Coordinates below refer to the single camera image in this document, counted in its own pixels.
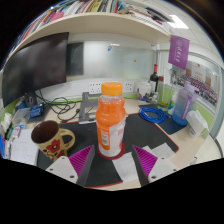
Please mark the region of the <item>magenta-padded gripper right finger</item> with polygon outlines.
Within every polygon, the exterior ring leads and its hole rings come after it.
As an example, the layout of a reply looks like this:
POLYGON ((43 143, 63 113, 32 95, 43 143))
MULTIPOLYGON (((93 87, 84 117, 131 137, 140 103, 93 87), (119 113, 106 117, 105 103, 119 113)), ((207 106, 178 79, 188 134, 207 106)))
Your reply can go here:
POLYGON ((141 186, 145 186, 177 171, 177 167, 167 158, 157 158, 136 145, 133 145, 132 148, 132 155, 141 186))

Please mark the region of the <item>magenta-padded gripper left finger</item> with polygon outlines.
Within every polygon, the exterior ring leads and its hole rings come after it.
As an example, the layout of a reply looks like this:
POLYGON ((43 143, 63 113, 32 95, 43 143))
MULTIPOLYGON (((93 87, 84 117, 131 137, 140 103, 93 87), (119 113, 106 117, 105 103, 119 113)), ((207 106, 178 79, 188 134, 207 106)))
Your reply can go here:
POLYGON ((47 168, 47 171, 84 187, 88 179, 94 156, 95 147, 90 145, 70 157, 61 156, 47 168))

